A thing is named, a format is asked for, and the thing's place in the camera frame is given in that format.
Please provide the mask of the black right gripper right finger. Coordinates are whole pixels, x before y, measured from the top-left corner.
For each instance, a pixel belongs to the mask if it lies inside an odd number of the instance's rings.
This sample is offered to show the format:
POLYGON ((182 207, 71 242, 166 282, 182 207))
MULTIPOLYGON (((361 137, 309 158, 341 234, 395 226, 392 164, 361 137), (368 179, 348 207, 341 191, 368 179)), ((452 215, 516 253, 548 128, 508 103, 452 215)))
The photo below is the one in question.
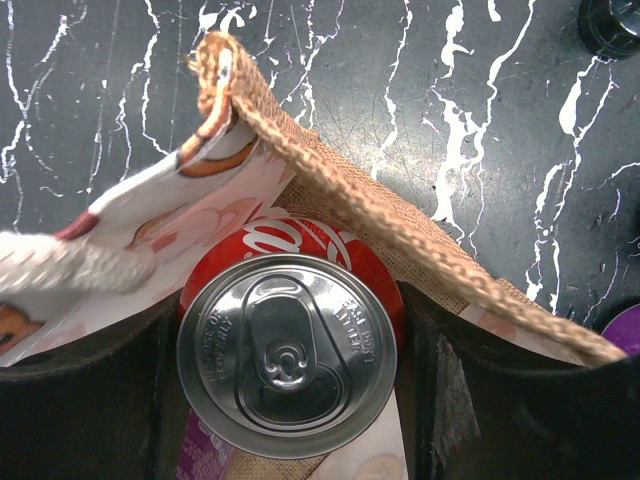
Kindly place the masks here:
POLYGON ((447 311, 409 283, 396 398, 412 479, 635 479, 639 360, 586 368, 447 311))

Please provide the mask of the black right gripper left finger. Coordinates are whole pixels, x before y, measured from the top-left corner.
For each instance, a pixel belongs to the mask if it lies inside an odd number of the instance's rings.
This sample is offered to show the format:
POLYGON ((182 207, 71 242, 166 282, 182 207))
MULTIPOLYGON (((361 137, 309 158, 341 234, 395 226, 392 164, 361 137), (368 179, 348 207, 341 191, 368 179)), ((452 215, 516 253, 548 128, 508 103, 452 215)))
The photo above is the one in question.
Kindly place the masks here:
POLYGON ((4 479, 172 479, 179 296, 1 370, 4 479))

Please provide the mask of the purple soda can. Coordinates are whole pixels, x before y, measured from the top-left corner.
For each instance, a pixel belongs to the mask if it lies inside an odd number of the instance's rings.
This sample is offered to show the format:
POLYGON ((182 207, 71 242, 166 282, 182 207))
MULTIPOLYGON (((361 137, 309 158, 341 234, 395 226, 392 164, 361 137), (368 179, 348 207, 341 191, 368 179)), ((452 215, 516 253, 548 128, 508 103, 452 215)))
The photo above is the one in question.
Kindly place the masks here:
POLYGON ((602 336, 628 355, 640 352, 640 305, 616 315, 603 329, 602 336))
POLYGON ((235 449, 190 410, 184 432, 177 480, 222 480, 231 468, 235 449))

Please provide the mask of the red cola can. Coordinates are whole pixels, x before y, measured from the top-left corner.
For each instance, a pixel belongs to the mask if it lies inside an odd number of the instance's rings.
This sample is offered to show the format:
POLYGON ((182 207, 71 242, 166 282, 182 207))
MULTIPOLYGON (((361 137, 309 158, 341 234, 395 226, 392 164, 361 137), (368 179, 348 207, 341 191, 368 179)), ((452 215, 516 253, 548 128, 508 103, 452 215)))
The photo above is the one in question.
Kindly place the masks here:
POLYGON ((329 453, 364 433, 391 396, 404 303, 382 260, 344 227, 250 222, 199 261, 180 307, 186 398, 243 451, 329 453))

